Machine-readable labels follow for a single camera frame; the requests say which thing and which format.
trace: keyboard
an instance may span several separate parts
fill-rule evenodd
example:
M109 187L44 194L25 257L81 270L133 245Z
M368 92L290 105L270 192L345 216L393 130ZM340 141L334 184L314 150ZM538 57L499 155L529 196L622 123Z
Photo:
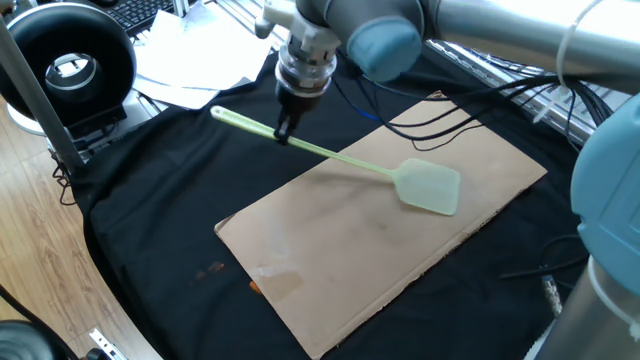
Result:
M172 0L126 0L112 8L105 9L129 36L147 29L153 23L158 10L173 12Z

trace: black fabric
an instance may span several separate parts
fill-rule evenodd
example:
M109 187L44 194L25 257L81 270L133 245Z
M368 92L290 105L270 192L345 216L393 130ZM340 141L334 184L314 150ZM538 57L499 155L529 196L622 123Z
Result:
M274 126L274 63L270 57L258 85L214 103ZM355 84L337 80L365 108ZM414 104L382 93L379 98L389 118ZM512 110L491 127L549 174L326 359L518 359L549 324L539 279L498 276L536 268L547 239L575 232L568 201L575 153L561 134L534 127ZM296 136L340 150L377 126L331 89ZM307 358L269 303L250 289L249 276L214 225L322 160L216 122L206 111L172 108L74 174L89 251L165 359ZM565 244L555 255L579 247ZM224 264L217 272L216 263ZM577 271L560 276L572 282Z

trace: metal pole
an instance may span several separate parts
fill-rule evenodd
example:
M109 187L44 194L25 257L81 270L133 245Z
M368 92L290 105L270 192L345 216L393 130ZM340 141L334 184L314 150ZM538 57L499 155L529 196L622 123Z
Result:
M596 287L619 309L638 319L640 298L619 285L591 258L536 360L640 358L640 342L631 336L629 324L604 304Z
M35 119L42 126L42 130L51 141L60 161L73 173L84 165L84 162L29 64L22 56L18 45L11 37L4 20L0 19L0 21L2 23L0 26L0 65L9 75Z
M431 0L438 39L511 61L555 71L569 25L591 0ZM601 75L593 82L628 94L640 92L638 1L603 1L569 43L565 73Z
M173 0L173 12L179 17L187 15L187 12L189 12L189 0Z

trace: black cable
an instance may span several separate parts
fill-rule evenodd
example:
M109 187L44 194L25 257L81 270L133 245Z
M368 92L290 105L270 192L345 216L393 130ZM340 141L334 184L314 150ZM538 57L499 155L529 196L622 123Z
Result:
M567 138L567 141L569 141L569 144L571 145L571 147L576 151L576 152L580 152L580 149L578 149L578 147L573 143L573 140L571 140L571 115L573 114L573 107L576 104L576 91L575 90L571 90L571 93L573 94L571 97L571 105L569 105L569 113L567 114L567 126L565 126L564 128L564 135Z
M504 274L500 276L501 280L509 280L509 279L517 279L517 278L527 278L527 277L534 277L534 276L544 276L544 275L552 275L553 273L560 271L560 270L564 270L564 269L568 269L571 268L573 266L579 265L583 262L586 262L589 259L589 254L585 254L582 255L580 257L577 257L573 260L567 261L565 263L562 264L558 264L558 265L553 265L553 266L548 266L546 264L546 261L544 260L545 254L547 252L547 250L552 246L555 245L559 242L563 242L563 241L567 241L567 240L580 240L580 236L577 234L569 234L569 235L562 235L562 236L558 236L555 237L549 241L547 241L544 246L542 247L542 251L540 252L540 268L539 269L534 269L534 270L528 270L528 271L520 271L520 272L515 272L515 273L510 273L510 274Z
M511 274L500 275L500 280L510 280L510 279L533 277L533 276L552 275L553 273L558 272L560 270L569 269L576 265L585 263L587 262L587 260L589 260L589 254L586 254L584 256L573 259L571 261L567 261L559 265L547 266L547 267L536 269L536 270L521 271L521 272L516 272Z
M67 193L67 189L71 187L71 183L69 182L69 171L64 163L60 162L54 154L51 154L51 158L57 164L55 170L53 170L53 174L51 174L51 177L56 179L58 185L62 186L62 192L60 193L59 200L60 204L64 206L73 206L76 204L75 200L72 203L64 202L64 195Z
M574 91L580 96L580 99L582 99L582 103L587 108L587 111L589 112L589 115L591 115L591 119L596 124L596 127L600 126L600 124L604 122L605 117L599 110L599 107L596 106L597 100L593 99L591 95L584 90L584 88L585 86L580 84L579 86L576 86Z
M504 90L510 90L510 89L514 89L520 86L529 86L529 85L534 85L533 87L538 87L538 86L543 86L543 85L547 85L547 84L551 84L551 83L557 83L558 82L558 77L555 75L540 75L540 76L535 76L535 77L531 77L531 78L526 78L526 79L520 79L517 81L513 81L510 82L508 84L504 84L502 86L499 87L495 87L495 88L487 88L487 89L481 89L481 90L476 90L476 91L471 91L468 93L463 93L463 94L456 94L456 95L451 95L448 97L441 97L441 98L426 98L424 96L420 96L420 95L416 95L416 94L412 94L412 93L408 93L408 92L404 92L401 90L397 90L397 89L393 89L391 87L385 86L385 85L381 85L375 81L370 80L369 78L367 78L366 76L364 77L367 81L371 82L372 84L374 84L375 86L377 86L380 89L383 89L387 92L396 94L396 95L400 95L400 96L405 96L405 97L409 97L409 98L414 98L414 99L418 99L418 100L424 100L424 101L451 101L451 100L460 100L460 99L464 99L464 98L482 98L482 99L486 99L486 97L488 95L491 96L495 96L496 94L499 94L501 91ZM575 84L577 81L575 79L567 79L568 83L573 85Z
M367 93L367 91L365 90L360 79L356 79L356 84L358 85L358 88L360 88L360 92L362 92L362 95L364 95L365 99L367 99L369 106L371 106L374 111L377 111L378 107L376 106L376 103L371 100L371 98L369 97L369 93Z
M526 86L523 88L520 88L518 90L515 90L514 92L512 92L511 94L507 95L506 97L504 97L504 101L510 101L511 99L513 99L516 96L519 96L520 94L524 93L525 91L528 91L534 87L538 87L540 85L530 85L530 86ZM380 119L380 121L382 121L382 124L389 130L391 130L392 132L394 132L396 135L405 138L407 140L414 140L414 141L424 141L424 140L432 140L432 139L437 139L439 137L442 137L444 135L450 134L460 128L462 128L463 126L467 125L468 123L472 122L473 120L475 120L476 118L492 111L495 108L495 106L489 106L489 107L485 107L483 110L481 110L480 112L478 112L475 115L469 116L467 119L459 122L456 125L451 126L448 129L442 130L438 133L435 134L431 134L431 135L426 135L426 136L412 136L406 133L403 133L402 131L398 130L395 128L395 126L393 124L390 124L389 122L385 121L384 118L382 118L382 116L380 115L380 112L377 112L377 116Z
M20 315L29 320L36 328L38 328L38 330L43 333L44 336L49 338L50 341L60 346L62 351L64 351L65 355L70 360L78 360L78 356L73 352L73 350L71 350L69 345L67 345L67 343L62 340L60 335L53 331L53 329L51 329L49 325L47 325L34 313L29 311L29 309L24 307L24 305L22 305L16 298L14 298L2 285L0 285L0 297L3 298L12 308L16 309L16 311L20 313Z
M554 87L554 86L555 86L555 85L549 85L549 86L546 86L546 87L544 87L544 88L542 88L542 89L538 90L538 91L537 91L533 96L531 96L530 98L528 98L528 99L527 99L526 101L524 101L522 104L518 105L518 107L519 107L519 108L523 108L525 105L527 105L527 103L529 103L531 100L533 100L536 96L540 95L543 91L545 91L545 90L547 90L547 89L549 89L549 88L552 88L552 87ZM507 116L509 116L509 115L507 114L507 115L502 116L502 117L500 117L500 118L497 118L497 119L493 119L493 120L487 121L487 122L485 122L484 124L478 124L478 125L469 126L468 128L464 128L464 129L462 129L462 130L458 131L455 135L453 135L449 140L445 141L444 143L439 144L439 145L436 145L436 146L433 146L433 147L430 147L430 148L421 149L421 148L419 148L419 147L418 147L418 145L416 145L416 142L415 142L415 141L411 141L411 144L413 145L413 148L414 148L414 149L416 149L416 150L418 150L418 151L422 151L422 152L427 152L427 151L437 150L437 149L439 149L439 148L441 148L441 147L444 147L444 146L449 145L451 142L453 142L453 140L455 140L458 136L462 135L462 133L464 133L465 131L473 130L473 129L477 129L477 128L480 128L480 127L486 126L486 125L488 125L488 124L490 124L490 123L494 123L494 122L497 122L497 121L503 120L503 119L505 119Z

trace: orange mark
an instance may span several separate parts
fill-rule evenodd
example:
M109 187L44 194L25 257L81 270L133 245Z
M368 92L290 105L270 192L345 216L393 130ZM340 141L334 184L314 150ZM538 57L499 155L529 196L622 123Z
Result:
M256 285L255 282L250 282L249 283L249 287L251 288L251 290L257 292L258 294L262 295L262 291L260 291L260 289L258 288L258 285Z

